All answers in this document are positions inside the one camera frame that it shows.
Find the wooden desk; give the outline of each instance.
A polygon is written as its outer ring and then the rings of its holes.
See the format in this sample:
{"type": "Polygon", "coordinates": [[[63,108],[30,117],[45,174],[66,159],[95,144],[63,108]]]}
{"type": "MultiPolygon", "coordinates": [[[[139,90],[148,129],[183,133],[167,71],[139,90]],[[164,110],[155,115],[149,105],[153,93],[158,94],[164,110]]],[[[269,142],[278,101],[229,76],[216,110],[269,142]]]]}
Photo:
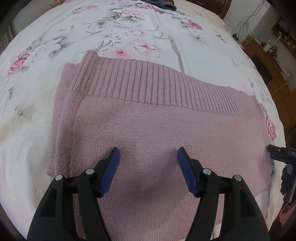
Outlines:
{"type": "Polygon", "coordinates": [[[258,71],[276,104],[279,118],[284,126],[286,144],[289,146],[287,132],[296,124],[296,89],[292,92],[290,91],[289,84],[277,64],[255,39],[247,39],[243,46],[245,53],[251,58],[256,66],[258,65],[258,63],[256,64],[256,61],[259,59],[265,67],[265,70],[263,69],[260,71],[260,69],[258,69],[258,71]]]}

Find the blue gripper pad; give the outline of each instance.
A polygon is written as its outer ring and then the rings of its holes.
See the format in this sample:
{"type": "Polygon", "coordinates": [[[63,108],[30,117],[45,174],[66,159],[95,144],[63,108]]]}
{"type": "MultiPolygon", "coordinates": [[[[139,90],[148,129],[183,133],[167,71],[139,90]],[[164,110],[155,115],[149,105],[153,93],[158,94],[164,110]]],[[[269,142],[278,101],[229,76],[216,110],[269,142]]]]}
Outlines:
{"type": "Polygon", "coordinates": [[[183,173],[185,182],[187,184],[187,187],[189,189],[189,192],[193,193],[194,196],[197,195],[197,178],[195,174],[193,173],[188,160],[181,148],[178,149],[178,163],[181,168],[181,171],[183,173]]]}
{"type": "Polygon", "coordinates": [[[110,189],[114,174],[117,170],[117,167],[119,165],[119,159],[120,159],[120,151],[118,148],[114,148],[114,152],[109,157],[110,161],[109,164],[102,176],[101,179],[101,188],[100,188],[100,195],[103,197],[105,193],[107,193],[110,189]]]}

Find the white floral bedspread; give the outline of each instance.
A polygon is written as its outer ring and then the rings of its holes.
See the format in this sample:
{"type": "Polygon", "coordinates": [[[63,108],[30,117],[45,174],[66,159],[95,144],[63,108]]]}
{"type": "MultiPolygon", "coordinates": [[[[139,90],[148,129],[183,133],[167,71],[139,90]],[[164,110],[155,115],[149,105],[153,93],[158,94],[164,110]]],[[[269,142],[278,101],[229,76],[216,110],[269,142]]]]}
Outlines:
{"type": "MultiPolygon", "coordinates": [[[[229,28],[202,7],[175,4],[176,12],[132,0],[67,1],[24,29],[0,56],[0,202],[25,237],[51,182],[45,168],[56,87],[64,64],[80,62],[89,49],[254,94],[265,108],[271,143],[285,146],[270,93],[229,28]]],[[[269,227],[281,207],[282,168],[275,164],[272,186],[256,197],[269,227]]]]}

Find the metal pin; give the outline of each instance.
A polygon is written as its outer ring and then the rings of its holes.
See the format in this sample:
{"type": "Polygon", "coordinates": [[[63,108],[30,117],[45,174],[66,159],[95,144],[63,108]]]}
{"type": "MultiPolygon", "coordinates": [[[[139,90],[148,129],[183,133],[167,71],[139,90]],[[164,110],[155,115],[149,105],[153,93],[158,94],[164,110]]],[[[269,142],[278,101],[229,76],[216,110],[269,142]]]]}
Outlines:
{"type": "Polygon", "coordinates": [[[55,180],[60,181],[63,179],[63,175],[62,174],[58,174],[55,176],[55,180]]]}
{"type": "Polygon", "coordinates": [[[208,168],[203,169],[202,172],[206,175],[210,175],[212,173],[212,171],[208,168]]]}
{"type": "Polygon", "coordinates": [[[241,180],[242,180],[242,176],[240,176],[240,175],[235,175],[235,176],[234,176],[234,179],[237,180],[237,181],[241,181],[241,180]]]}
{"type": "Polygon", "coordinates": [[[91,175],[91,174],[94,173],[94,169],[88,168],[85,172],[86,172],[87,175],[91,175]]]}

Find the white wall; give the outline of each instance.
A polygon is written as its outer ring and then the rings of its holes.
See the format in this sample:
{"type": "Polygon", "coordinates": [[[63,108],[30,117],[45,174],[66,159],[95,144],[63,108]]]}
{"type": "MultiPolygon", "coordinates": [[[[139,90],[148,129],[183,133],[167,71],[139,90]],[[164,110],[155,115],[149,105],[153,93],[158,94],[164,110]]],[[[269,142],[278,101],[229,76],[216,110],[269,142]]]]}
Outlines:
{"type": "MultiPolygon", "coordinates": [[[[255,11],[260,3],[262,3],[262,0],[232,0],[224,22],[228,25],[233,34],[239,33],[242,23],[247,20],[248,16],[255,11]]],[[[249,19],[250,32],[252,32],[260,22],[269,7],[269,3],[265,2],[260,12],[249,19]]]]}
{"type": "Polygon", "coordinates": [[[30,23],[51,9],[54,0],[32,0],[23,8],[14,19],[16,30],[19,33],[30,23]]]}
{"type": "MultiPolygon", "coordinates": [[[[271,30],[272,26],[275,24],[275,22],[279,19],[278,12],[273,8],[270,7],[265,15],[262,17],[260,22],[257,24],[257,26],[253,29],[251,32],[251,35],[255,37],[258,41],[263,38],[263,42],[267,42],[271,35],[274,35],[273,31],[271,30]]],[[[279,61],[279,66],[281,67],[284,75],[288,79],[288,70],[293,74],[294,79],[289,80],[289,87],[291,90],[296,88],[296,59],[294,56],[290,53],[290,51],[286,48],[286,46],[281,42],[276,42],[275,37],[272,38],[272,43],[277,45],[277,60],[279,61]]]]}

